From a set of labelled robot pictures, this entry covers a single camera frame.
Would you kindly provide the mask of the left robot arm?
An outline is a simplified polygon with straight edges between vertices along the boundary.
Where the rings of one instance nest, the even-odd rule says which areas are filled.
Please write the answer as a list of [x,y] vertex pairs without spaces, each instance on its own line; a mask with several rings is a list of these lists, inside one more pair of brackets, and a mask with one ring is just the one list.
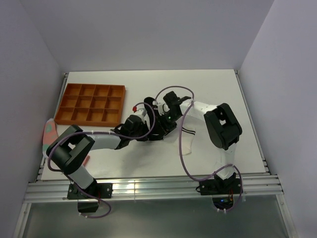
[[83,165],[88,153],[99,149],[122,149],[131,140],[146,140],[150,132],[142,115],[130,115],[125,123],[109,132],[93,133],[72,125],[48,147],[48,167],[65,174],[77,184],[81,195],[91,198],[96,194],[97,182]]

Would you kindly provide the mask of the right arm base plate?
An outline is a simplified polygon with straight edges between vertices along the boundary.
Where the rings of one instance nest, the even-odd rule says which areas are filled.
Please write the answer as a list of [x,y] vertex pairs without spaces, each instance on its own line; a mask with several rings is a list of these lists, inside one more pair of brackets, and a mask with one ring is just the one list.
[[234,179],[209,179],[199,182],[196,191],[201,195],[229,195],[240,194],[241,183],[238,178]]

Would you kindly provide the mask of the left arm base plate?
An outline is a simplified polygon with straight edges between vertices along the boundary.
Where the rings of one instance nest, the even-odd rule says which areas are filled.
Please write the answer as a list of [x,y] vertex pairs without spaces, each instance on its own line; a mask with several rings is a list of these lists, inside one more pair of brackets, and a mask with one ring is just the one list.
[[[112,183],[97,183],[89,186],[87,189],[82,189],[85,193],[97,197],[97,198],[106,198],[109,199],[112,196]],[[75,184],[70,184],[67,193],[67,199],[69,200],[81,200],[81,199],[90,199],[91,197],[87,196],[81,192]]]

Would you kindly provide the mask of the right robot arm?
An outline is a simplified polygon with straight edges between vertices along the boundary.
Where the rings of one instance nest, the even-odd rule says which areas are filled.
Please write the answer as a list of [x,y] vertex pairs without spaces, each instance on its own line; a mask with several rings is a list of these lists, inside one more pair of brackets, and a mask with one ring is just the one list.
[[[234,161],[236,146],[242,135],[242,127],[231,107],[227,103],[210,105],[198,102],[194,100],[194,94],[191,97],[180,98],[173,91],[163,97],[164,103],[157,102],[157,98],[158,96],[151,104],[157,108],[160,119],[164,119],[167,125],[176,123],[178,119],[180,120],[178,152],[185,174],[194,181],[205,181],[212,177],[217,178],[214,181],[216,191],[226,193],[232,186],[230,179],[234,178],[236,174],[241,174]],[[192,176],[185,165],[182,134],[188,131],[183,126],[187,116],[205,123],[209,138],[220,153],[219,168],[205,178]]]

